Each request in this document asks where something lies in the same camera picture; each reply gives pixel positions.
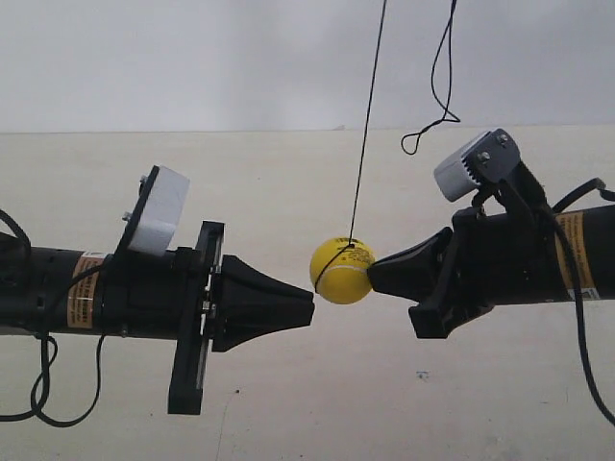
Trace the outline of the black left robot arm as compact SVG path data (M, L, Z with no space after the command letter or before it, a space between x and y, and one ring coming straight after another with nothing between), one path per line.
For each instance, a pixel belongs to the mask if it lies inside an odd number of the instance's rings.
M221 251L203 223L194 247L161 255L34 247L1 238L1 331L49 344L52 333L172 340L167 410L201 411L206 360L260 336L307 327L312 294Z

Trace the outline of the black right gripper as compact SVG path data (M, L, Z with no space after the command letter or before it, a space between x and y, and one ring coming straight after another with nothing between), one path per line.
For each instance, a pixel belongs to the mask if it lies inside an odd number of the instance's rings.
M549 220L528 224L507 214L479 218L462 210L452 224L453 230L445 227L368 269L374 291L419 302L408 310L418 338L445 339L496 306L562 300Z

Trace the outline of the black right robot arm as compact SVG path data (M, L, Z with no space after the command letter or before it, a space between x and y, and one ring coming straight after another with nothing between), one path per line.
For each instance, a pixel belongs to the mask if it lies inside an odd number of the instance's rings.
M412 300L408 315L421 339L445 339L500 305L566 303L575 293L561 228L578 268L582 296L614 297L614 208L538 214L530 224L472 208L422 243L375 262L374 291Z

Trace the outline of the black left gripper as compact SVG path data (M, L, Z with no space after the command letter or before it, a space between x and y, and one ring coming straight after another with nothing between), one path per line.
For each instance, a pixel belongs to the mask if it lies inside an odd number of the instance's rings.
M221 262L225 225L205 221L193 248L162 255L121 249L103 275L98 326L111 336L174 340L167 412L201 413L209 340L208 285ZM212 350L227 352L264 335L311 324L313 294L224 255Z

